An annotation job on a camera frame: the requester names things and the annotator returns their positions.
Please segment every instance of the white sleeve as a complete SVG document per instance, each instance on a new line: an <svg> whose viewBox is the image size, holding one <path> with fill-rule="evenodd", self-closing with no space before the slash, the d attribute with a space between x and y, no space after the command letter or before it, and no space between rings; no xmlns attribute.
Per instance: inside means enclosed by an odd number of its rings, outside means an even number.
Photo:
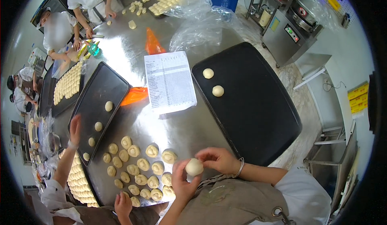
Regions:
<svg viewBox="0 0 387 225"><path fill-rule="evenodd" d="M303 165L294 165L274 187L282 192L289 217L297 224L328 223L332 200Z"/></svg>

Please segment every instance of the person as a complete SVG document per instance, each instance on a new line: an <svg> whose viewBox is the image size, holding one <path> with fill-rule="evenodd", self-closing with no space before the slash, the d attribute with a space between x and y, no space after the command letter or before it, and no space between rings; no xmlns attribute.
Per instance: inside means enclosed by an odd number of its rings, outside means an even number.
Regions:
<svg viewBox="0 0 387 225"><path fill-rule="evenodd" d="M148 207L132 207L132 201L122 191L117 194L114 207L99 208L75 206L66 201L65 186L75 152L79 147L81 117L76 115L70 123L70 140L66 152L58 163L53 178L46 182L41 200L32 198L32 208L46 225L142 225L155 224L168 203Z"/></svg>
<svg viewBox="0 0 387 225"><path fill-rule="evenodd" d="M82 15L80 7L87 9L89 20L98 26L104 19L109 15L112 18L116 17L116 12L121 11L123 7L118 3L117 0L67 0L69 9L74 10L74 14L78 21L86 29L86 36L88 39L94 34L93 30L87 24L85 17Z"/></svg>
<svg viewBox="0 0 387 225"><path fill-rule="evenodd" d="M67 11L51 12L49 7L42 9L36 18L39 19L36 28L45 28L43 47L47 54L54 60L64 60L65 64L69 64L71 58L67 56L67 43L72 41L73 34L74 50L79 50L81 46L77 19Z"/></svg>
<svg viewBox="0 0 387 225"><path fill-rule="evenodd" d="M175 163L176 199L159 225L279 225L282 219L297 225L328 223L331 198L302 165L287 171L244 164L224 148L206 148L195 157L222 174L202 182L197 175L189 183L185 166L190 159Z"/></svg>

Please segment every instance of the small dough piece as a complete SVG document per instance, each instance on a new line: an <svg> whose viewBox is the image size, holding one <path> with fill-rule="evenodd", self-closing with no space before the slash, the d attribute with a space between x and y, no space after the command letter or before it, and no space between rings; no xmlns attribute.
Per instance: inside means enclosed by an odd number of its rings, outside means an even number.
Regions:
<svg viewBox="0 0 387 225"><path fill-rule="evenodd" d="M147 171L149 169L149 162L146 159L141 158L137 160L137 166L143 171Z"/></svg>
<svg viewBox="0 0 387 225"><path fill-rule="evenodd" d="M104 161L105 163L109 163L110 160L111 160L110 154L109 154L109 153L103 153L103 161Z"/></svg>
<svg viewBox="0 0 387 225"><path fill-rule="evenodd" d="M129 183L130 182L130 177L129 177L129 174L126 173L125 171L121 172L121 180L125 183Z"/></svg>
<svg viewBox="0 0 387 225"><path fill-rule="evenodd" d="M113 102L106 102L105 104L105 110L106 111L111 111L113 109Z"/></svg>
<svg viewBox="0 0 387 225"><path fill-rule="evenodd" d="M140 189L138 188L137 185L130 185L130 186L128 186L128 189L129 189L130 193L132 193L135 196L137 196L140 193Z"/></svg>
<svg viewBox="0 0 387 225"><path fill-rule="evenodd" d="M134 181L138 185L146 185L146 183L148 181L148 178L146 176L144 176L144 175L136 175L134 177Z"/></svg>
<svg viewBox="0 0 387 225"><path fill-rule="evenodd" d="M177 159L177 155L172 151L166 150L161 154L161 158L165 163L173 164Z"/></svg>
<svg viewBox="0 0 387 225"><path fill-rule="evenodd" d="M171 174L165 173L161 177L161 182L166 186L172 186L172 177Z"/></svg>
<svg viewBox="0 0 387 225"><path fill-rule="evenodd" d="M212 88L212 94L216 97L221 97L225 93L225 90L221 86L214 86Z"/></svg>
<svg viewBox="0 0 387 225"><path fill-rule="evenodd" d="M146 150L145 150L145 153L151 157L151 158L156 158L156 156L159 154L159 150L157 149L156 146L154 145L149 145Z"/></svg>
<svg viewBox="0 0 387 225"><path fill-rule="evenodd" d="M137 197L133 196L130 199L132 200L133 207L140 207L141 206L140 200Z"/></svg>
<svg viewBox="0 0 387 225"><path fill-rule="evenodd" d="M118 147L115 143L111 143L111 144L109 145L109 152L110 152L112 155L115 155L118 151L119 151L119 147Z"/></svg>
<svg viewBox="0 0 387 225"><path fill-rule="evenodd" d="M171 186L164 186L162 188L162 193L166 196L169 196L169 197L176 197L175 195L175 191L173 190L173 188Z"/></svg>
<svg viewBox="0 0 387 225"><path fill-rule="evenodd" d="M90 138L89 139L89 145L90 145L90 147L94 147L94 145L96 144L96 142L95 142L95 140L94 140L94 138Z"/></svg>
<svg viewBox="0 0 387 225"><path fill-rule="evenodd" d="M159 179L157 179L156 176L151 176L148 181L147 181L147 184L150 188L152 189L156 189L157 187L159 187Z"/></svg>
<svg viewBox="0 0 387 225"><path fill-rule="evenodd" d="M128 161L128 159L129 159L128 151L127 151L127 150L121 150L120 153L119 153L119 157L120 157L120 159L121 159L123 162Z"/></svg>
<svg viewBox="0 0 387 225"><path fill-rule="evenodd" d="M155 201L160 201L162 199L162 191L159 189L153 189L151 191L151 198Z"/></svg>
<svg viewBox="0 0 387 225"><path fill-rule="evenodd" d="M102 122L96 122L96 124L94 125L94 128L97 132L101 131L102 130Z"/></svg>
<svg viewBox="0 0 387 225"><path fill-rule="evenodd" d="M138 169L137 165L128 165L126 167L126 170L128 171L129 174L134 175L134 176L140 174L140 170Z"/></svg>
<svg viewBox="0 0 387 225"><path fill-rule="evenodd" d="M124 149L128 150L128 148L132 145L132 141L129 136L125 136L121 140L121 145Z"/></svg>
<svg viewBox="0 0 387 225"><path fill-rule="evenodd" d="M128 153L132 157L137 157L140 154L140 148L137 145L131 145L128 148Z"/></svg>
<svg viewBox="0 0 387 225"><path fill-rule="evenodd" d="M214 71L210 68L207 68L203 71L203 76L206 79L211 79L214 76Z"/></svg>
<svg viewBox="0 0 387 225"><path fill-rule="evenodd" d="M83 159L86 161L90 160L90 155L88 153L83 153Z"/></svg>
<svg viewBox="0 0 387 225"><path fill-rule="evenodd" d="M152 170L155 175L162 175L164 173L164 167L159 162L154 162L152 164Z"/></svg>
<svg viewBox="0 0 387 225"><path fill-rule="evenodd" d="M109 166L108 167L108 175L111 177L116 176L116 168L114 166Z"/></svg>
<svg viewBox="0 0 387 225"><path fill-rule="evenodd" d="M122 181L120 181L119 179L115 179L114 180L114 184L116 187L118 187L119 189L122 189L123 188L123 183Z"/></svg>

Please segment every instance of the stainless steel table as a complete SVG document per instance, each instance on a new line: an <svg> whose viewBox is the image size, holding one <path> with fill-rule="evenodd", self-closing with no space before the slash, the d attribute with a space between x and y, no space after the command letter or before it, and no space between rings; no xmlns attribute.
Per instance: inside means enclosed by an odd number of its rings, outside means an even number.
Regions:
<svg viewBox="0 0 387 225"><path fill-rule="evenodd" d="M135 21L137 24L136 29L129 29L128 22L130 20ZM94 29L95 34L105 36L104 39L98 39L101 41L99 47L103 53L99 60L105 61L130 85L146 86L144 65L144 55L148 55L144 49L146 27L153 30L161 45L168 50L172 35L183 20L172 17L155 18L150 13L136 16L135 12L128 11L125 15L120 12L117 13L117 17L112 21L113 23L110 26L103 23ZM234 30L223 29L220 46L201 45L193 47L187 52L189 64L193 66L199 61L241 42L243 42L242 38ZM95 67L87 66L85 81L89 79ZM148 99L120 107L98 146L95 158L87 168L91 185L97 193L101 205L114 205L115 196L119 193L119 189L114 186L114 179L119 179L120 173L126 171L126 166L136 164L138 158L147 158L152 165L154 161L161 160L161 153L165 149L173 150L177 154L178 160L194 157L196 152L210 146L223 147L231 151L196 87L195 92L197 106L161 116L155 115L151 111ZM63 112L56 118L53 125L53 131L60 136L62 144L67 143L69 138L67 124L72 111L73 108L70 108ZM117 175L113 179L106 172L107 167L112 163L105 164L102 161L102 154L108 151L110 143L116 143L119 150L122 150L121 139L125 135L129 135L132 143L140 147L141 154L136 158L130 157L122 168L116 169ZM156 158L149 158L145 155L145 148L151 143L156 143L159 147L159 155ZM165 172L172 172L172 165L166 163L164 165ZM149 178L152 170L140 171L140 173ZM205 170L203 179L216 174L215 170ZM135 184L134 177L130 175L130 178L129 184ZM122 190L128 191L129 184L124 183ZM138 187L140 190L143 188L149 189L147 185L138 185ZM137 197L140 199L142 206L156 203L147 201L139 195ZM171 199L164 197L160 202L169 200Z"/></svg>

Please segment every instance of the brown apron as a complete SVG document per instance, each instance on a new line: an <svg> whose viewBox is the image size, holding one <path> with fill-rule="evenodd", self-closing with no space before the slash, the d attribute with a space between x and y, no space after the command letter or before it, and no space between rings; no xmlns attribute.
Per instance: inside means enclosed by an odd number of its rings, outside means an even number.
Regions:
<svg viewBox="0 0 387 225"><path fill-rule="evenodd" d="M254 220L276 222L272 210L280 206L288 216L282 193L270 184L226 179L219 175L199 185L194 198L181 213L177 225L242 225Z"/></svg>

